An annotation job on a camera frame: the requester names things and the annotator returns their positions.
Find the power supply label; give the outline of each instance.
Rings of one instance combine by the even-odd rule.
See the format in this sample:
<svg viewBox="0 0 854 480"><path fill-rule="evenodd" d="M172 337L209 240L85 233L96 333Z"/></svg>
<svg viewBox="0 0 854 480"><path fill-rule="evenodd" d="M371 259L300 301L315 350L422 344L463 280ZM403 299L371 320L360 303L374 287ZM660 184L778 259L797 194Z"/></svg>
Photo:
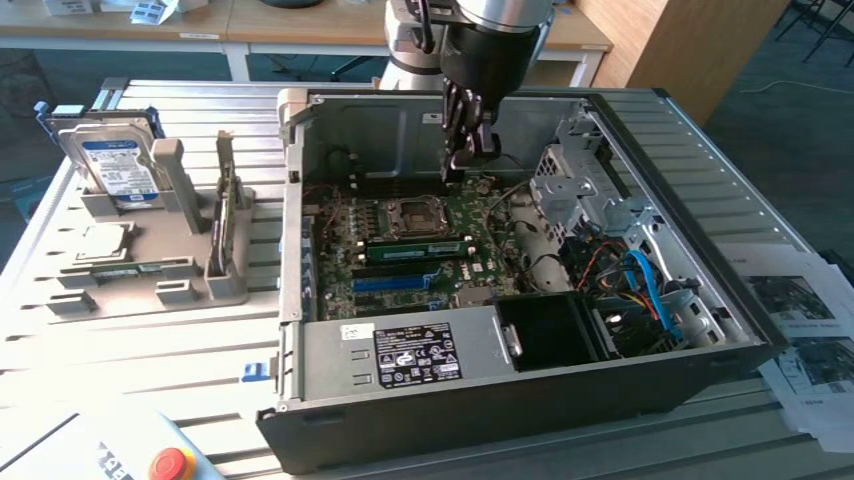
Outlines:
<svg viewBox="0 0 854 480"><path fill-rule="evenodd" d="M451 325L418 325L374 331L379 384L411 387L463 378Z"/></svg>

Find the motherboard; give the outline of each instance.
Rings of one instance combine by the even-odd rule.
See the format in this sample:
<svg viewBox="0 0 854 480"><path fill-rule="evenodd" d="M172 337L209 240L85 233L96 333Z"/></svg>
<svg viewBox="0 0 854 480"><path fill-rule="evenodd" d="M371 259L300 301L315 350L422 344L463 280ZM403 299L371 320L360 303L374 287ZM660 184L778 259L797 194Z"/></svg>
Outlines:
<svg viewBox="0 0 854 480"><path fill-rule="evenodd" d="M496 182L479 177L452 191L390 184L379 193L355 184L305 187L315 319L464 308L518 293L499 252L512 244L499 246L484 221L502 195Z"/></svg>

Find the slotted metal table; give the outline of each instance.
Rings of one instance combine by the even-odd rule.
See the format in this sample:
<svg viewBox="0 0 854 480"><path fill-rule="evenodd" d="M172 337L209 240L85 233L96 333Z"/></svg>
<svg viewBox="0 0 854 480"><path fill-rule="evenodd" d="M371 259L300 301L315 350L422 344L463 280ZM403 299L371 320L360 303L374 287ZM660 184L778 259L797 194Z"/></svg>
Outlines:
<svg viewBox="0 0 854 480"><path fill-rule="evenodd" d="M215 136L236 137L235 159L257 192L249 264L251 298L239 307L88 322L31 324L9 311L31 265L63 246L60 225L77 207L68 160L3 276L0 453L43 409L96 395L127 395L181 428L229 479L285 479L253 423L239 412L272 392L271 381L237 383L244 362L277 347L277 241L285 166L276 93L305 84L132 81L121 109L153 105L165 134L184 142L196 186L217 176ZM791 243L809 250L754 187L672 102L651 90L600 90L707 233L718 242ZM620 172L626 179L627 172ZM631 401L631 392L626 392ZM825 453L788 430L758 377L711 386L666 415L640 417L496 444L352 467L313 478L854 478L854 454Z"/></svg>

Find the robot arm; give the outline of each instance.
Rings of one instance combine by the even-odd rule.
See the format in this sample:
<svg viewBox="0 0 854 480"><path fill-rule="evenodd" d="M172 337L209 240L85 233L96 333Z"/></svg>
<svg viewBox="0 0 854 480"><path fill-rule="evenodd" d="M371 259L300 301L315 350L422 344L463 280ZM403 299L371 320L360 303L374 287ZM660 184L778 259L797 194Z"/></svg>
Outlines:
<svg viewBox="0 0 854 480"><path fill-rule="evenodd" d="M388 0L398 73L387 71L380 88L442 88L444 182L462 181L467 169L502 154L499 103L522 86L552 18L550 0Z"/></svg>

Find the cpu socket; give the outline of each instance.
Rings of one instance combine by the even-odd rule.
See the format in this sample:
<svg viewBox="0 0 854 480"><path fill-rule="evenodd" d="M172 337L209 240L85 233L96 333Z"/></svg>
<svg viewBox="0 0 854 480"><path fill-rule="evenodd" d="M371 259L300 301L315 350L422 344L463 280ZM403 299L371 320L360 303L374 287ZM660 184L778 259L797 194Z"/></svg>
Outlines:
<svg viewBox="0 0 854 480"><path fill-rule="evenodd" d="M442 237L448 234L444 202L438 197L418 197L386 202L388 235L403 237Z"/></svg>

